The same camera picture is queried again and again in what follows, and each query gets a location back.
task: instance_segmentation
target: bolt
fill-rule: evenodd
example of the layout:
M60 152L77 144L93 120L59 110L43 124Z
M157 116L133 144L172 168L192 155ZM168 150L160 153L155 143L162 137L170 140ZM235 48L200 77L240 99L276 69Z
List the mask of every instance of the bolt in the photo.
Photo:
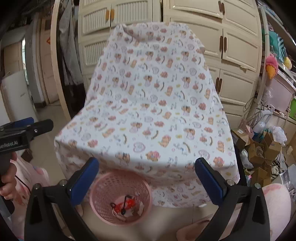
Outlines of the bolt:
M254 184L254 187L257 188L257 189L259 189L259 188L261 188L261 185L259 183L255 183Z
M41 184L40 183L36 183L34 186L33 186L34 189L39 189L41 188Z
M60 180L59 184L61 186L65 186L67 184L67 180L66 179Z
M235 184L235 182L231 179L228 179L226 182L229 186L233 186Z

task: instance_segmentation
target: pink storage bin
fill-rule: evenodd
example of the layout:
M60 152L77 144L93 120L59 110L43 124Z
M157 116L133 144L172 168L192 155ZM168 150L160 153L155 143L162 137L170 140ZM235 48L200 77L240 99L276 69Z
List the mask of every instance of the pink storage bin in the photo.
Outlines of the pink storage bin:
M124 195L139 194L144 204L142 215L134 221L123 222L112 214L110 203ZM148 183L139 175L129 171L114 170L102 175L94 184L90 193L90 204L94 213L105 223L124 226L138 223L152 207L152 192Z
M294 92L295 87L279 70L272 80L266 80L262 101L285 113Z

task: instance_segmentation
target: pink laundry basket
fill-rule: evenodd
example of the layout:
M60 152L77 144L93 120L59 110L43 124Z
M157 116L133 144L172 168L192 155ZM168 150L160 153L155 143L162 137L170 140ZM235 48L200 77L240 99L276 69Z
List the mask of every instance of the pink laundry basket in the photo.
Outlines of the pink laundry basket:
M112 215L110 203L119 196L139 194L144 205L142 215L131 222L120 221ZM147 182L139 175L129 171L114 170L102 175L90 193L90 204L94 213L105 223L115 226L131 225L139 222L152 206L152 193Z

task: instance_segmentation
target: hand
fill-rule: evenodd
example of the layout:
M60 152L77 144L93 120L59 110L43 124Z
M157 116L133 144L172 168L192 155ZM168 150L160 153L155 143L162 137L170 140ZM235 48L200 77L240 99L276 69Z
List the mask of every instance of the hand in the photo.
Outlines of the hand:
M16 161L17 154L13 152L11 154L11 159ZM6 183L3 187L0 188L0 195L3 196L6 200L13 199L16 197L17 190L15 188L17 181L15 179L15 174L17 172L17 167L10 163L7 173L1 176L1 181Z

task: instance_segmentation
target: patterned tablecloth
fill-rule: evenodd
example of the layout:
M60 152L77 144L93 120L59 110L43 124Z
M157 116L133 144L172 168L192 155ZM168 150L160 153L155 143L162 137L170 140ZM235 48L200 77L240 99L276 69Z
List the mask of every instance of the patterned tablecloth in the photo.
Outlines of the patterned tablecloth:
M209 201L194 172L198 157L238 182L229 125L204 51L186 24L118 25L85 107L55 138L66 178L94 156L98 176L132 170L151 186L153 204L164 207Z

